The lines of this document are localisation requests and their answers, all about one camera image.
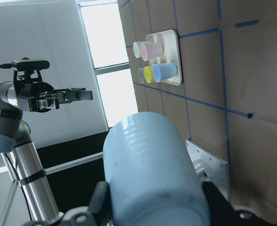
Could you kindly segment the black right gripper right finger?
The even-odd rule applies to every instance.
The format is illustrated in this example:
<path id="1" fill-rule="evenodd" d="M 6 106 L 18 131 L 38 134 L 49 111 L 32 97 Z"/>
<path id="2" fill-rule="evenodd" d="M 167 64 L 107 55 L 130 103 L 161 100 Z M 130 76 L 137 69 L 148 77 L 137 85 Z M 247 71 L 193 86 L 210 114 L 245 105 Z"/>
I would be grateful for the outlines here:
<path id="1" fill-rule="evenodd" d="M 203 181 L 202 189 L 209 209 L 211 226 L 233 226 L 234 208 L 213 182 Z"/>

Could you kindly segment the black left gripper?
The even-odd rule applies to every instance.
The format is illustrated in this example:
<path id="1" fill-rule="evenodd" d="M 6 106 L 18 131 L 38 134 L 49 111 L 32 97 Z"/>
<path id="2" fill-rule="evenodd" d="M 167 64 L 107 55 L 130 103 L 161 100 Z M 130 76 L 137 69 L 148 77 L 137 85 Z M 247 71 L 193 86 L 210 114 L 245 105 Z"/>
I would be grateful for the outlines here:
<path id="1" fill-rule="evenodd" d="M 19 110 L 27 112 L 46 113 L 52 109 L 59 109 L 60 104 L 74 101 L 93 100 L 93 92 L 85 88 L 54 89 L 42 80 L 39 70 L 15 71 L 13 85 Z M 52 97 L 53 92 L 60 92 L 58 99 Z"/>

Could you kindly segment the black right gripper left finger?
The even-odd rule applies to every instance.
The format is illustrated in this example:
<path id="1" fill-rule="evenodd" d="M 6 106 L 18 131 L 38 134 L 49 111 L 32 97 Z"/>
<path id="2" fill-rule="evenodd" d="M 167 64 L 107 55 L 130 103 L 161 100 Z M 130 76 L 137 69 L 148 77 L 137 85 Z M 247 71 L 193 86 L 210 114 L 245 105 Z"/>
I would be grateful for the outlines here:
<path id="1" fill-rule="evenodd" d="M 100 181 L 96 184 L 88 211 L 92 213 L 98 226 L 107 225 L 111 213 L 111 194 L 109 184 L 106 181 Z"/>

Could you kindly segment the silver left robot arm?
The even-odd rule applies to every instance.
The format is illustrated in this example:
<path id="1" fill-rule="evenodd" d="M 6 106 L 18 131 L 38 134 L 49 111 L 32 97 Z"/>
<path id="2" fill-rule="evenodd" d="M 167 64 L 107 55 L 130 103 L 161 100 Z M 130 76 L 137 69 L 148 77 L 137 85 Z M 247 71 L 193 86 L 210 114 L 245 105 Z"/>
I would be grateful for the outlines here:
<path id="1" fill-rule="evenodd" d="M 23 112 L 46 113 L 61 104 L 93 100 L 85 88 L 54 89 L 43 82 L 38 69 L 13 74 L 12 82 L 0 84 L 0 153 L 13 178 L 21 187 L 28 209 L 35 221 L 46 225 L 63 217 L 50 189 L 29 125 L 22 120 Z"/>

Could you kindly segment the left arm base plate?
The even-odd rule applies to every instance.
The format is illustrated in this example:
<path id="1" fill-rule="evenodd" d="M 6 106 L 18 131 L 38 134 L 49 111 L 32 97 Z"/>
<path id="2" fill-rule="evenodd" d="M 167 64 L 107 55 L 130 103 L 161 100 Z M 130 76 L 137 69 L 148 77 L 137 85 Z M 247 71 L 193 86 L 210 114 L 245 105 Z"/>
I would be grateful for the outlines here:
<path id="1" fill-rule="evenodd" d="M 229 201 L 229 163 L 192 140 L 187 140 L 186 146 L 199 180 L 213 182 Z"/>

